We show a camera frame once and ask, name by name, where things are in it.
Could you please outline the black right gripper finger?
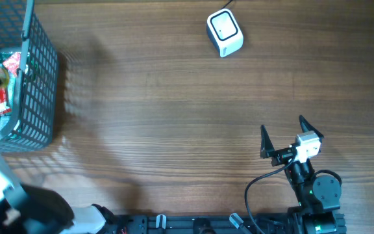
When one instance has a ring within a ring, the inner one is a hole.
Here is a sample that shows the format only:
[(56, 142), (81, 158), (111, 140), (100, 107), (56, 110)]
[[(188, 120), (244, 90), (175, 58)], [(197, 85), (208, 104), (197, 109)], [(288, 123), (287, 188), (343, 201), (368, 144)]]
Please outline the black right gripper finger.
[(260, 146), (260, 157), (263, 159), (272, 157), (272, 153), (275, 151), (273, 144), (270, 140), (265, 125), (260, 126), (261, 130), (261, 146)]
[(324, 139), (324, 135), (319, 132), (315, 127), (313, 127), (306, 119), (303, 115), (299, 115), (299, 123), (300, 123), (300, 126), (301, 126), (301, 129), (304, 133), (306, 132), (309, 132), (309, 131), (313, 131), (315, 132), (315, 134), (317, 134), (317, 136), (319, 137), (319, 139)]

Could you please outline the red white tube packet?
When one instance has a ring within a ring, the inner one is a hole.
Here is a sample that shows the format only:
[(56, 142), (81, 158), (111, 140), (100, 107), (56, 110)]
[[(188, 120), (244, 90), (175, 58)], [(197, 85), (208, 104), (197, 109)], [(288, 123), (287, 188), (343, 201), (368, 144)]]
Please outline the red white tube packet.
[(0, 88), (0, 115), (10, 114), (12, 109), (9, 105), (8, 91), (6, 88)]

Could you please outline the yellow oil bottle silver cap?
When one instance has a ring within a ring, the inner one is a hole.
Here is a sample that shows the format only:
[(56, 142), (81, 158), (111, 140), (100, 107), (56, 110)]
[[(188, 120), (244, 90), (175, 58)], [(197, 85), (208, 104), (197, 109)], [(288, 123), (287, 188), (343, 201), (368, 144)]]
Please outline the yellow oil bottle silver cap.
[(6, 88), (10, 83), (10, 75), (4, 67), (0, 67), (0, 88)]

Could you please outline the red drink carton cup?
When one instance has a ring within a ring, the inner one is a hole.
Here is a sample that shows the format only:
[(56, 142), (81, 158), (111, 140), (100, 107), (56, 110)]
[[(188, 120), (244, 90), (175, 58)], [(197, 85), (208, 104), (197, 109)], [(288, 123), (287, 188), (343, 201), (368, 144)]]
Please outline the red drink carton cup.
[(19, 69), (21, 60), (21, 53), (15, 52), (11, 54), (4, 62), (3, 66), (10, 72), (14, 77), (18, 76), (17, 70)]

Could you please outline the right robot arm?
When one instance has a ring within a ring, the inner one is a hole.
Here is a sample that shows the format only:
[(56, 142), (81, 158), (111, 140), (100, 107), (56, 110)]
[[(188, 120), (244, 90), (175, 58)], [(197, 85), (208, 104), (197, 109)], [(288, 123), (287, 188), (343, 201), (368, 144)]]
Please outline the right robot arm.
[(342, 179), (331, 170), (315, 171), (310, 159), (321, 151), (324, 136), (303, 116), (302, 132), (287, 148), (275, 149), (264, 125), (261, 126), (260, 157), (273, 166), (284, 166), (286, 178), (298, 205), (285, 213), (255, 215), (259, 233), (344, 234), (345, 217), (339, 213)]

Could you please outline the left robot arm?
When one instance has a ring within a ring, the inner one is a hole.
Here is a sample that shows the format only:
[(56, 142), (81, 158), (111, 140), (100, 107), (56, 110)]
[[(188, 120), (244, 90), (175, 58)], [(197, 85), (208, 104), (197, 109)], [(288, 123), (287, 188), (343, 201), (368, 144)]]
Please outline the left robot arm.
[(99, 205), (72, 208), (53, 190), (22, 183), (0, 154), (0, 233), (118, 233)]

